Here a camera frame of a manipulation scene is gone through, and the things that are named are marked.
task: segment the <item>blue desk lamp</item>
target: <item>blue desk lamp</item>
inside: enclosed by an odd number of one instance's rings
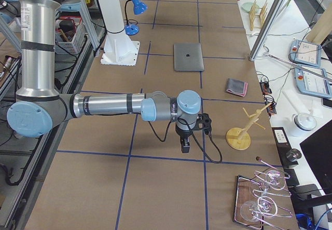
[[[132,1],[134,4],[134,14],[135,15],[140,15],[142,13],[144,13],[147,10],[147,5],[145,3],[142,3],[140,0],[127,0],[126,4],[124,5],[124,11],[125,11],[125,15],[126,15],[126,26],[125,31],[127,35],[135,35],[139,32],[140,28],[137,25],[134,24],[129,24],[128,21],[128,16],[127,16],[127,3]]]

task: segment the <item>table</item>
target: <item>table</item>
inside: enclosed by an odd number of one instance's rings
[[[231,149],[229,128],[243,127],[249,113],[263,107],[236,0],[143,0],[149,10],[134,17],[141,42],[135,67],[101,65],[96,58],[82,94],[101,95],[161,90],[177,96],[185,89],[202,97],[212,119],[213,137],[224,162],[215,165],[192,145],[181,153],[174,126],[161,144],[137,115],[83,117],[68,123],[26,229],[241,229],[232,222],[236,176],[265,169],[260,155],[280,165],[271,130],[250,131],[246,151]],[[201,43],[205,71],[175,72],[174,43]],[[225,92],[229,77],[249,83],[246,97]],[[269,127],[268,116],[259,123]],[[158,134],[167,122],[155,122]],[[208,154],[217,152],[196,134]],[[292,210],[289,198],[278,199]],[[274,219],[297,229],[295,217]]]
[[[241,8],[244,3],[253,1],[254,0],[240,0],[238,2],[239,8]],[[266,0],[257,0],[259,6],[262,6],[265,1]],[[268,8],[270,8],[274,0],[267,1]],[[240,13],[243,20],[244,28],[247,33],[249,46],[250,48],[252,48],[257,36],[251,36],[248,14],[242,9],[240,9]],[[288,53],[292,41],[294,39],[302,39],[308,32],[308,30],[304,30],[307,28],[308,24],[293,0],[290,2],[289,6],[277,17],[269,32],[269,34],[273,35],[267,37],[265,45],[270,49],[270,53],[272,55],[284,60],[288,60]],[[322,52],[322,57],[327,58],[324,52]],[[329,61],[322,59],[321,63],[321,67],[325,68],[326,71],[332,71],[332,65]],[[290,66],[270,58],[262,58],[255,60],[255,68],[257,71],[260,71],[267,75],[269,79],[275,79],[289,71]],[[277,99],[277,97],[279,96],[279,92],[281,89],[290,90],[297,94],[297,96],[300,98],[300,101],[298,101],[298,103],[304,104],[309,110],[312,109],[312,106],[314,105],[319,110],[321,110],[323,114],[323,118],[316,118],[317,127],[313,131],[306,132],[300,137],[292,137],[291,135],[287,135],[292,148],[297,148],[301,150],[299,144],[332,119],[332,110],[322,106],[322,99],[300,94],[298,92],[294,80],[294,71],[291,71],[288,79],[285,83],[284,82],[285,77],[270,83],[272,95],[275,99]],[[272,116],[270,119],[271,126],[284,127],[287,134],[287,132],[289,131],[288,124],[290,122],[290,119],[292,115],[296,114],[297,112],[283,93],[280,94],[276,110],[277,114]],[[318,188],[321,188],[315,175],[311,171],[306,159],[303,157],[298,160],[298,163],[299,165],[295,166],[294,170],[296,172],[300,185],[315,184]]]

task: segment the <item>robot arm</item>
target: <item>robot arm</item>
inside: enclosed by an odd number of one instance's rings
[[[59,94],[54,88],[54,28],[55,11],[64,0],[19,1],[22,18],[22,87],[16,94],[18,102],[7,113],[8,122],[17,133],[38,137],[64,121],[83,115],[138,113],[145,121],[176,122],[182,150],[188,152],[188,138],[193,130],[211,132],[211,120],[206,118],[207,114],[198,114],[201,98],[194,91],[183,91],[177,98],[169,98],[162,92],[105,97]],[[115,10],[121,13],[119,6],[118,1]],[[118,23],[105,24],[123,26],[122,15]],[[120,42],[121,39],[128,42],[124,31],[116,34],[114,42]]]

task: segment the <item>warning sticker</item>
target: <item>warning sticker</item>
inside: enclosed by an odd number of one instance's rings
[[[31,30],[31,12],[28,7],[21,7],[21,29]]]

